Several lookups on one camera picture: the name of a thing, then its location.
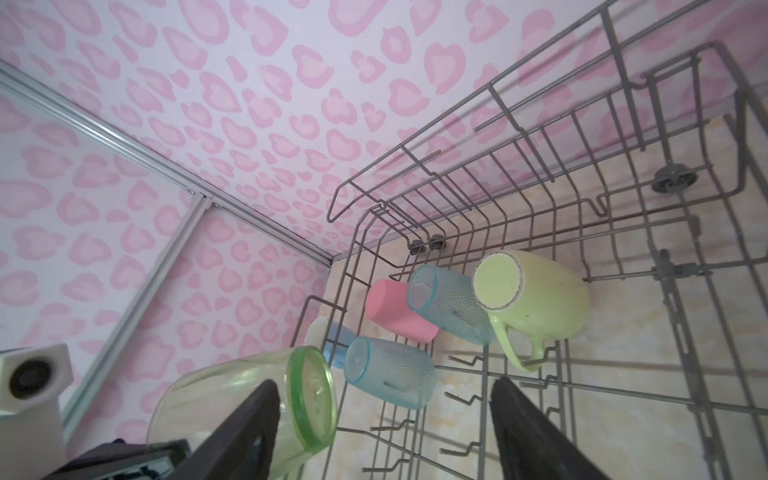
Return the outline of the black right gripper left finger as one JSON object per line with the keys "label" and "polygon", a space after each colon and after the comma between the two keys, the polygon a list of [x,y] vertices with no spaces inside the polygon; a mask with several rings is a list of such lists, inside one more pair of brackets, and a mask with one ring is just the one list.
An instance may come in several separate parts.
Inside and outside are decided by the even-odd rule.
{"label": "black right gripper left finger", "polygon": [[266,380],[169,477],[179,480],[268,478],[279,419],[277,385]]}

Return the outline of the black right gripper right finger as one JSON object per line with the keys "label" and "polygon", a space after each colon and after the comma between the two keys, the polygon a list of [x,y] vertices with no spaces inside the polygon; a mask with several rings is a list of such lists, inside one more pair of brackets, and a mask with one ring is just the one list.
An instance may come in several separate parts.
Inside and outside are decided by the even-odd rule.
{"label": "black right gripper right finger", "polygon": [[490,410],[505,479],[604,479],[599,470],[507,377]]}

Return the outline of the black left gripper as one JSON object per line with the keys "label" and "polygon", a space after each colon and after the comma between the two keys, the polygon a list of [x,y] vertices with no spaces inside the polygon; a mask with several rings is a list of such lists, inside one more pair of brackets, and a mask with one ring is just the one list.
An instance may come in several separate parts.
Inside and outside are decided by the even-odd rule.
{"label": "black left gripper", "polygon": [[49,479],[165,479],[190,456],[186,440],[104,443],[44,477]]}

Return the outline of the green transparent glass cup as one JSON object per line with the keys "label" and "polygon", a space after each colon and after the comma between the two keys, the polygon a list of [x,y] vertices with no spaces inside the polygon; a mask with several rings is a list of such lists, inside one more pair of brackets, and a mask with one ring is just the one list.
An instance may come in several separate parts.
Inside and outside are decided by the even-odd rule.
{"label": "green transparent glass cup", "polygon": [[327,360],[301,346],[182,376],[159,401],[147,441],[188,445],[173,479],[281,479],[332,445],[338,417]]}

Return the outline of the blue handled white mug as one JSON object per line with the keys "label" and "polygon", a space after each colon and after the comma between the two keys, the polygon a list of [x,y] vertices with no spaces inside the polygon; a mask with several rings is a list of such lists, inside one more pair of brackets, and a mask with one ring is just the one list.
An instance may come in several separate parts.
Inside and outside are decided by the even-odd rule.
{"label": "blue handled white mug", "polygon": [[303,345],[320,349],[334,368],[342,369],[347,350],[356,338],[357,335],[349,328],[320,316],[310,324]]}

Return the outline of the cream green-handled mug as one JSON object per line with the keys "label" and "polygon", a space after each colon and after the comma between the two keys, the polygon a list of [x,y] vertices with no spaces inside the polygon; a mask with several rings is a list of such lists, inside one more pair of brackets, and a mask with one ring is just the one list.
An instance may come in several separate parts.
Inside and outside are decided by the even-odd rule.
{"label": "cream green-handled mug", "polygon": [[586,282],[527,251],[499,250],[483,257],[472,289],[508,361],[526,372],[541,368],[546,342],[574,336],[590,318]]}

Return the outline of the teal textured plastic cup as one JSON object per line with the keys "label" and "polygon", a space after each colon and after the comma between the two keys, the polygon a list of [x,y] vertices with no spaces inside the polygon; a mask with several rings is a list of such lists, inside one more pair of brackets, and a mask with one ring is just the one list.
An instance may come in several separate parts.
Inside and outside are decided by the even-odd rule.
{"label": "teal textured plastic cup", "polygon": [[411,276],[408,307],[445,332],[475,345],[495,339],[488,314],[477,302],[472,279],[446,268],[424,265]]}

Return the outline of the pink plastic cup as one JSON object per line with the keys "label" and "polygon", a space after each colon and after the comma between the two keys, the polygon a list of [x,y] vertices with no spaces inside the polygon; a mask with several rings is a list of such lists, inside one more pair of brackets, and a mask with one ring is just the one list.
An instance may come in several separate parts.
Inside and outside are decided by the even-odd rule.
{"label": "pink plastic cup", "polygon": [[366,297],[366,315],[395,335],[421,344],[430,343],[439,328],[408,307],[407,292],[407,283],[392,279],[377,280]]}

